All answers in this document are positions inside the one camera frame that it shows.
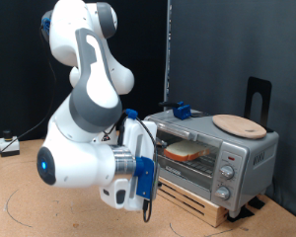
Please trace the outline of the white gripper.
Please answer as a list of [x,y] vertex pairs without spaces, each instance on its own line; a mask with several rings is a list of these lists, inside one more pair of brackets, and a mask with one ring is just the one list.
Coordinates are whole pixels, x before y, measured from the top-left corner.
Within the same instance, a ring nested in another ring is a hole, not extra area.
[[[155,197],[156,180],[159,176],[155,160],[157,125],[153,121],[127,118],[119,145],[113,145],[114,176],[112,182],[100,187],[102,201],[116,209],[141,210]],[[158,146],[168,143],[157,138]],[[158,182],[157,189],[162,187]]]

